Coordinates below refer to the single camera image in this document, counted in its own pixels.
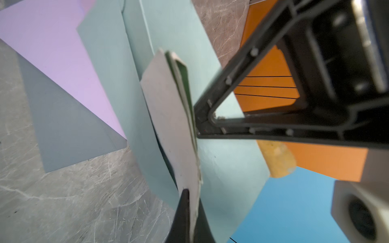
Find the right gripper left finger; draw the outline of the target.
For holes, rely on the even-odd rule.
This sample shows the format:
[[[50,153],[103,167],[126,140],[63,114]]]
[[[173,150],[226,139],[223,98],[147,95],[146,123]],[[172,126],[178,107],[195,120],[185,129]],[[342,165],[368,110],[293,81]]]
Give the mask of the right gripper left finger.
[[[171,229],[165,243],[190,242],[190,202],[189,190],[182,191]]]

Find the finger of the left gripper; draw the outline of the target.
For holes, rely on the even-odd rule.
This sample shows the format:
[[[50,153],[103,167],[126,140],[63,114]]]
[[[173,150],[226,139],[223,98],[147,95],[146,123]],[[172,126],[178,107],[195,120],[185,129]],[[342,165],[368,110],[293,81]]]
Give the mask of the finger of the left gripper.
[[[388,106],[288,106],[218,118],[216,110],[272,47],[278,47],[281,21],[275,5],[195,105],[202,139],[256,139],[387,149]]]

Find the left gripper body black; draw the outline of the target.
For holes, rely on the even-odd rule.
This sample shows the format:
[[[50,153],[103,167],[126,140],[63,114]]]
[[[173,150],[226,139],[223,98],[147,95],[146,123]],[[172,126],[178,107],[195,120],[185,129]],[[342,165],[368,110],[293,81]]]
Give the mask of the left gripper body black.
[[[388,106],[388,1],[277,1],[301,106]]]

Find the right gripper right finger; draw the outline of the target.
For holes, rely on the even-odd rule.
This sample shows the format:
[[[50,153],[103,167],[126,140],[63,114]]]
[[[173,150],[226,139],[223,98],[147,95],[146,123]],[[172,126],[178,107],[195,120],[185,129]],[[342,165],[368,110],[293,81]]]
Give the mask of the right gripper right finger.
[[[199,202],[199,213],[194,231],[194,243],[215,243],[201,200]]]

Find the plain white paper sheet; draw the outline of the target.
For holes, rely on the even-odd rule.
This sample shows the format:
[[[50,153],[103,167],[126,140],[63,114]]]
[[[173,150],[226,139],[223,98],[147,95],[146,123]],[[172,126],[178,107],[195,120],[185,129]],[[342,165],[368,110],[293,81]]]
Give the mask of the plain white paper sheet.
[[[175,53],[158,50],[140,82],[158,140],[174,173],[179,195],[189,190],[190,243],[199,213],[202,175],[194,135],[190,95]]]

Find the grey envelope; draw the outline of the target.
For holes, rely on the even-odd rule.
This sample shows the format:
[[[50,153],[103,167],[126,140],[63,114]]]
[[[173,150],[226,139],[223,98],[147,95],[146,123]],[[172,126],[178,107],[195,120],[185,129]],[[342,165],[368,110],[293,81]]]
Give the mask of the grey envelope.
[[[45,172],[108,154],[126,140],[21,55],[17,56]]]

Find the teal envelope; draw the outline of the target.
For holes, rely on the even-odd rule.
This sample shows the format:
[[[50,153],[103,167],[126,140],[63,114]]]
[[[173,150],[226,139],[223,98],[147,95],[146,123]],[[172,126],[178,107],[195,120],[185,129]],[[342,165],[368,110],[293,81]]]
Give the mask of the teal envelope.
[[[193,106],[221,64],[191,1],[96,1],[78,34],[150,189],[171,207],[189,190],[225,243],[269,178],[254,140],[198,139]]]

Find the purple envelope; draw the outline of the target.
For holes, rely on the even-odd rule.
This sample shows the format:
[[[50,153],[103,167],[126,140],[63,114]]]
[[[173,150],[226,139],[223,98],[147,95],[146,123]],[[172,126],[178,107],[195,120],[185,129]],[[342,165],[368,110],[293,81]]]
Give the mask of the purple envelope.
[[[109,125],[124,132],[77,27],[95,1],[21,1],[1,11],[1,39]]]

